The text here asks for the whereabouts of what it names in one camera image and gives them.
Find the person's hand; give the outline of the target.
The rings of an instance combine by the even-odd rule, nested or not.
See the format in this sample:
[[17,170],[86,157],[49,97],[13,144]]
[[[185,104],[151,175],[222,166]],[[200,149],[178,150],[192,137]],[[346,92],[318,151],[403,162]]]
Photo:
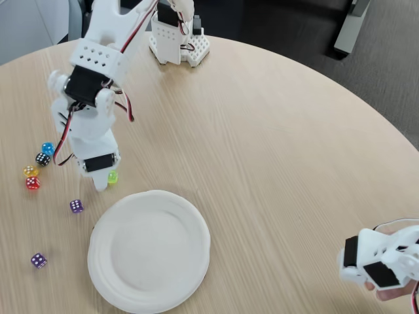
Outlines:
[[[417,239],[418,227],[409,226],[397,231],[390,236],[389,248],[395,249],[397,252],[404,252],[406,248],[400,249],[400,247],[408,247],[409,245],[412,245]],[[417,285],[418,281],[409,277],[408,281],[405,282],[403,287],[400,286],[384,290],[377,289],[376,296],[381,301],[392,300],[408,294],[411,294],[412,298],[415,298]]]

